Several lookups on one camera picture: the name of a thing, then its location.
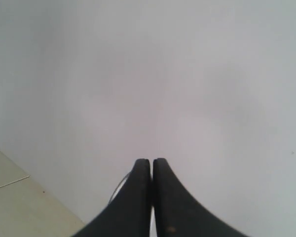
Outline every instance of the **grout line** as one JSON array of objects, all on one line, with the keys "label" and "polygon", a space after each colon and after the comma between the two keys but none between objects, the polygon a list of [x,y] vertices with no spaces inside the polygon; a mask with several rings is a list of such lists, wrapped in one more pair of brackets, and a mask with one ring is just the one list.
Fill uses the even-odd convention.
[{"label": "grout line", "polygon": [[28,176],[25,176],[25,177],[23,177],[23,178],[21,178],[21,179],[14,180],[14,181],[12,181],[12,182],[10,182],[10,183],[7,183],[7,184],[5,184],[5,185],[0,186],[0,189],[3,188],[3,187],[5,187],[5,186],[8,186],[8,185],[10,185],[10,184],[14,184],[14,183],[16,183],[16,182],[19,182],[19,181],[21,181],[21,180],[23,180],[23,179],[27,179],[27,178],[29,178],[29,177],[30,177],[30,176],[28,175]]}]

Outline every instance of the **white wall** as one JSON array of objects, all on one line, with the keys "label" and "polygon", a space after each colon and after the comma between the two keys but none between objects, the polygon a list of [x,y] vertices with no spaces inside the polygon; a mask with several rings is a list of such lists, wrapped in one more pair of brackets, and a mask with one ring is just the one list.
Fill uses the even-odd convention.
[{"label": "white wall", "polygon": [[0,0],[0,149],[83,221],[137,158],[296,237],[296,1]]}]

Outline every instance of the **beige floor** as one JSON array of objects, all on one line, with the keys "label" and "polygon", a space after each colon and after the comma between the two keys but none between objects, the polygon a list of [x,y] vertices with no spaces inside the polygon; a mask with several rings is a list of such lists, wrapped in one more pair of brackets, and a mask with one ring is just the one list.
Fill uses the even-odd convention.
[{"label": "beige floor", "polygon": [[83,223],[0,152],[0,237],[69,237]]}]

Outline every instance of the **tiled floor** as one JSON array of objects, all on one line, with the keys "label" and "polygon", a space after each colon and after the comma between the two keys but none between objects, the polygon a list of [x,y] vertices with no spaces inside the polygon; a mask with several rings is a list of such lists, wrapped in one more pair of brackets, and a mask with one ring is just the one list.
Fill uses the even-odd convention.
[{"label": "tiled floor", "polygon": [[0,152],[0,237],[69,237],[83,223]]}]

